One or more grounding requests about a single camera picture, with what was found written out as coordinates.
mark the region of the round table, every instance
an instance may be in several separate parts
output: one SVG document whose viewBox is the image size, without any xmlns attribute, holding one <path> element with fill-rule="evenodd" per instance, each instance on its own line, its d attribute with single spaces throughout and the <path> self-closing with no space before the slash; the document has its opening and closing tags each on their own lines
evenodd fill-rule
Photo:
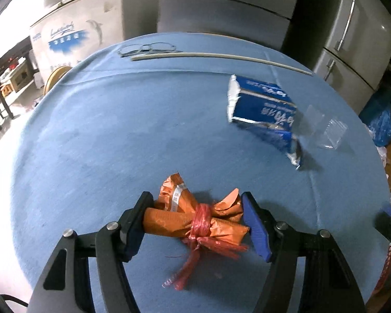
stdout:
<svg viewBox="0 0 391 313">
<path fill-rule="evenodd" d="M 232 59 L 132 62 L 117 53 L 125 45 L 160 41 L 184 52 L 243 55 L 306 69 L 282 53 L 240 39 L 161 33 L 108 47 L 70 70 L 34 110 L 15 160 L 14 243 L 31 285 L 64 229 L 97 231 L 133 207 L 142 191 L 156 198 L 162 182 L 178 171 L 200 201 L 221 200 L 238 187 L 299 231 L 329 230 L 367 300 L 388 247 L 372 222 L 388 202 L 389 190 L 377 150 L 357 115 L 315 75 Z M 300 170 L 273 146 L 227 122 L 231 74 L 276 83 L 297 104 L 294 132 L 304 150 Z M 337 150 L 307 144 L 298 124 L 307 121 L 309 105 L 347 124 Z M 142 312 L 252 311 L 269 269 L 253 248 L 237 261 L 208 253 L 187 290 L 163 288 L 186 260 L 172 256 L 186 252 L 178 239 L 144 237 L 139 253 L 125 265 Z M 90 263 L 101 312 L 95 260 Z M 290 312 L 298 307 L 303 267 L 299 260 Z"/>
</svg>

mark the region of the orange wrapper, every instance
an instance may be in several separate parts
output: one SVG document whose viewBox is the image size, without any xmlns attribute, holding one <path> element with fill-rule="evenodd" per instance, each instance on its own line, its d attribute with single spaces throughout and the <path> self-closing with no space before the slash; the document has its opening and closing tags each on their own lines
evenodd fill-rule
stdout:
<svg viewBox="0 0 391 313">
<path fill-rule="evenodd" d="M 163 183 L 155 208 L 148 208 L 143 218 L 145 233 L 185 238 L 190 234 L 197 200 L 187 189 L 180 174 L 169 176 Z M 242 201 L 236 188 L 211 208 L 209 237 L 239 245 L 249 228 L 238 224 L 243 214 Z"/>
</svg>

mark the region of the knot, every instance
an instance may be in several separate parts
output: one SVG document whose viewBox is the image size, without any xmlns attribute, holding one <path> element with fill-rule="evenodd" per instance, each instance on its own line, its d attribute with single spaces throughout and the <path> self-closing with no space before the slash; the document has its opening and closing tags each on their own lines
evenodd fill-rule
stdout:
<svg viewBox="0 0 391 313">
<path fill-rule="evenodd" d="M 191 249 L 190 256 L 180 271 L 164 283 L 165 287 L 174 284 L 175 289 L 178 291 L 184 289 L 188 278 L 190 278 L 190 275 L 196 267 L 200 259 L 201 246 L 233 259 L 239 258 L 239 255 L 235 252 L 245 252 L 248 249 L 247 246 L 231 244 L 209 236 L 211 226 L 211 207 L 209 205 L 198 204 L 195 211 L 191 222 L 190 234 L 188 238 L 182 239 L 182 242 L 187 244 Z"/>
</svg>

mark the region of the white rod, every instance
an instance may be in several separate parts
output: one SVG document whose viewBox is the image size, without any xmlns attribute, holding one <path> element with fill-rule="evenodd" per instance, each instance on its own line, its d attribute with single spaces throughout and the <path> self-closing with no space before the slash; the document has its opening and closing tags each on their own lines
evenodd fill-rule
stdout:
<svg viewBox="0 0 391 313">
<path fill-rule="evenodd" d="M 283 63 L 278 63 L 274 61 L 257 59 L 254 57 L 248 56 L 240 56 L 240 55 L 231 55 L 231 54 L 218 54 L 218 53 L 192 53 L 192 52 L 173 52 L 173 53 L 157 53 L 157 54 L 143 54 L 143 55 L 135 55 L 131 56 L 131 61 L 141 61 L 141 60 L 151 60 L 151 59 L 166 59 L 169 57 L 215 57 L 219 59 L 233 59 L 233 60 L 242 60 L 242 61 L 250 61 L 257 62 L 263 64 L 270 64 L 272 66 L 277 66 L 281 68 L 286 68 L 290 70 L 294 70 L 299 73 L 313 75 L 312 72 L 307 72 L 306 70 L 295 68 L 292 66 L 288 66 Z"/>
</svg>

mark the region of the floor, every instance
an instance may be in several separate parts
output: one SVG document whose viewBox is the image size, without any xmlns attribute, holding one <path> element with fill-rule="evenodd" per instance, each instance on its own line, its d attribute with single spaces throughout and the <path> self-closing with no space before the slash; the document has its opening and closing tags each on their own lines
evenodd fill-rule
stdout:
<svg viewBox="0 0 391 313">
<path fill-rule="evenodd" d="M 15 119 L 5 119 L 0 131 L 0 293 L 15 296 L 29 302 L 32 288 L 27 282 L 17 261 L 10 225 L 10 175 L 13 157 L 19 137 L 33 109 L 33 101 L 41 94 L 32 82 L 23 91 L 11 97 L 10 109 Z M 15 313 L 25 313 L 26 308 L 8 302 Z"/>
</svg>

